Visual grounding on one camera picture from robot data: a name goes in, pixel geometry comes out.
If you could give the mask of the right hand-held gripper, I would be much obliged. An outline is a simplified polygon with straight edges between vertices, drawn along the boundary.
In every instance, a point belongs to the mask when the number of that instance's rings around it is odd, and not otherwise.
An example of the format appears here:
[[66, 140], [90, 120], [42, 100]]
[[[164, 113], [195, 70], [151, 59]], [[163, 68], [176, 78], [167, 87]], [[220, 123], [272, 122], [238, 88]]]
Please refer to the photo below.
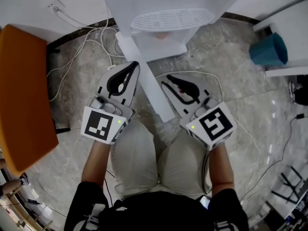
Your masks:
[[[185, 130], [188, 135], [207, 150], [211, 151], [221, 145], [236, 130], [236, 122], [225, 102], [219, 103], [214, 98], [207, 97], [207, 90], [199, 89], [195, 82], [171, 74], [167, 75], [167, 79], [192, 97], [192, 100], [185, 101], [169, 84], [161, 82], [161, 88], [175, 110], [180, 116], [185, 116]], [[205, 94], [207, 98], [198, 105], [201, 94]]]

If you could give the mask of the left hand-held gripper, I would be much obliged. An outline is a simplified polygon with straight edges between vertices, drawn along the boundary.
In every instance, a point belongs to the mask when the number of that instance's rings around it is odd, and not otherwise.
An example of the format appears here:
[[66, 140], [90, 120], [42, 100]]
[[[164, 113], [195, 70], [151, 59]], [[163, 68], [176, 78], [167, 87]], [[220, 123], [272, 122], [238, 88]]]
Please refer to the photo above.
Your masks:
[[85, 106], [81, 135], [105, 144], [115, 144], [133, 115], [129, 106], [139, 72], [138, 62], [127, 62], [102, 75], [96, 89], [102, 96], [95, 96], [90, 105]]

